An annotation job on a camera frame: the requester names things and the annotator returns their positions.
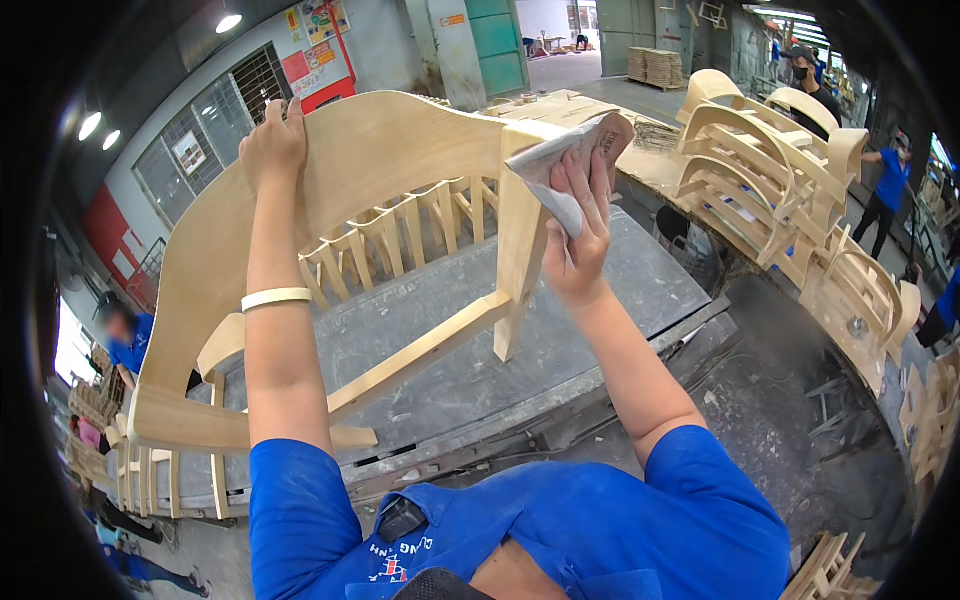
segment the shirt logo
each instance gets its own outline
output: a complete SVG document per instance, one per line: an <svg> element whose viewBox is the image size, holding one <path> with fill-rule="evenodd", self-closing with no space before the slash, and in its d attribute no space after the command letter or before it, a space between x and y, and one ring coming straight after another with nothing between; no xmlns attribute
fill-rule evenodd
<svg viewBox="0 0 960 600"><path fill-rule="evenodd" d="M400 560L396 557L396 554L388 556L380 568L383 570L369 577L371 582L376 582L381 577L389 577L392 584L401 584L407 581L407 569L400 566Z"/></svg>

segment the green door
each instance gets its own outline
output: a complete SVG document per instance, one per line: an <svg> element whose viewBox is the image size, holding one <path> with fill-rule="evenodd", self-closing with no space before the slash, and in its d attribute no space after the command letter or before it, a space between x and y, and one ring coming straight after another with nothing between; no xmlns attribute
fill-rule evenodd
<svg viewBox="0 0 960 600"><path fill-rule="evenodd" d="M466 0L487 97L530 89L513 0Z"/></svg>

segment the black pants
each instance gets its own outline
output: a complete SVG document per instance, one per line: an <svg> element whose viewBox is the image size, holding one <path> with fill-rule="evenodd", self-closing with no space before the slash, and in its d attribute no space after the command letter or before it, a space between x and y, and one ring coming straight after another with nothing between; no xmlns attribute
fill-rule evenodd
<svg viewBox="0 0 960 600"><path fill-rule="evenodd" d="M867 209L863 212L863 219L860 220L860 225L856 226L856 231L853 232L853 241L859 244L860 238L863 237L867 228L872 225L874 221L879 221L879 224L876 230L874 251L870 252L870 256L872 256L874 260L879 260L880 249L883 248L883 243L887 241L890 226L894 224L894 209L884 204L876 192L873 193L870 201L867 202Z"/></svg>
<svg viewBox="0 0 960 600"><path fill-rule="evenodd" d="M917 341L919 341L920 345L924 348L930 348L944 339L945 335L947 335L947 327L944 325L944 320L940 316L940 309L934 304L933 310L926 316L924 325L920 328L920 331L917 332Z"/></svg>
<svg viewBox="0 0 960 600"><path fill-rule="evenodd" d="M120 512L120 509L113 506L113 503L110 502L109 500L107 500L104 503L103 516L104 516L104 519L107 520L107 523L109 523L114 528L119 528L119 529L123 529L124 531L128 531L134 534L135 536L137 536L138 538L142 538L146 541L152 541L153 543L163 543L163 535L160 534L160 532L158 532L155 527L150 529L144 527L140 523L136 522L132 518Z"/></svg>

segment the worker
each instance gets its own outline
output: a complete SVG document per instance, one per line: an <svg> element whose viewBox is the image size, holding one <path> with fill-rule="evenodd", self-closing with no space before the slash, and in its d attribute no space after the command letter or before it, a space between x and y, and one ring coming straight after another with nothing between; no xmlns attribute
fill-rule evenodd
<svg viewBox="0 0 960 600"><path fill-rule="evenodd" d="M81 481L80 504L84 511L91 513L97 520L110 527L123 529L133 536L155 544L163 543L163 534L157 529L155 523L150 527L145 527L125 515L120 509L113 506L105 492L94 488L93 482L86 478Z"/></svg>
<svg viewBox="0 0 960 600"><path fill-rule="evenodd" d="M870 195L867 207L863 211L860 224L853 231L853 241L860 242L867 228L877 221L876 240L870 256L874 260L880 259L880 250L887 241L890 226L894 223L894 216L900 208L900 194L907 180L910 178L910 150L903 137L894 138L893 147L881 148L879 152L869 152L861 157L864 162L882 162L883 175Z"/></svg>
<svg viewBox="0 0 960 600"><path fill-rule="evenodd" d="M248 295L303 286L294 235L306 151L299 99L288 113L284 123L280 101L270 103L265 123L240 143L257 194ZM333 458L310 307L261 304L247 312L245 357L257 598L392 597L418 573L442 578L433 567L455 580L434 598L465 597L467 585L498 599L780 594L786 527L601 275L612 179L600 150L567 152L551 182L580 203L584 230L567 263L564 231L550 221L543 273L596 355L645 481L606 465L539 462L463 490L417 484L387 494L363 540Z"/></svg>
<svg viewBox="0 0 960 600"><path fill-rule="evenodd" d="M80 438L80 441L101 454L110 452L110 442L107 436L100 432L97 427L90 422L87 417L73 415L70 417L70 431Z"/></svg>
<svg viewBox="0 0 960 600"><path fill-rule="evenodd" d="M809 49L809 51L810 51L810 54L813 55L814 65L815 65L815 67L816 67L816 68L814 69L813 79L815 79L818 84L823 84L823 82L824 82L824 70L827 68L827 64L826 64L825 62L823 62L822 60L820 60L820 50L819 50L818 48L815 48L815 47L813 47L813 46L809 46L808 49Z"/></svg>
<svg viewBox="0 0 960 600"><path fill-rule="evenodd" d="M837 104L836 98L830 95L830 92L828 92L825 87L817 83L817 60L813 58L813 54L803 46L797 44L789 50L784 50L780 55L792 60L793 77L797 80L793 85L794 89L805 92L816 99L817 102L824 105L830 114L833 115L833 118L836 119L837 125L843 127L843 121L840 118L840 105ZM827 130L817 124L816 121L795 108L791 108L790 112L793 114L797 123L810 130L810 132L814 133L817 137L829 140Z"/></svg>
<svg viewBox="0 0 960 600"><path fill-rule="evenodd" d="M953 271L947 289L937 299L933 309L926 316L926 321L924 321L920 331L917 332L917 340L924 348L930 348L953 331L953 326L957 322L957 315L960 315L960 294L957 293L958 290L960 290L960 269Z"/></svg>
<svg viewBox="0 0 960 600"><path fill-rule="evenodd" d="M101 544L100 546L103 548L107 563L117 573L143 582L168 581L183 591L201 596L202 598L210 597L212 586L210 582L206 582L204 586L200 585L196 568L194 569L195 572L189 575L179 575L142 556L128 554L121 550L119 546L119 543L113 546L106 544Z"/></svg>
<svg viewBox="0 0 960 600"><path fill-rule="evenodd" d="M97 307L97 319L108 337L110 362L133 391L136 389L133 375L140 375L143 357L147 354L154 330L154 316L150 313L134 313L115 292L106 292ZM186 389L192 390L203 382L200 374L194 370L190 373Z"/></svg>

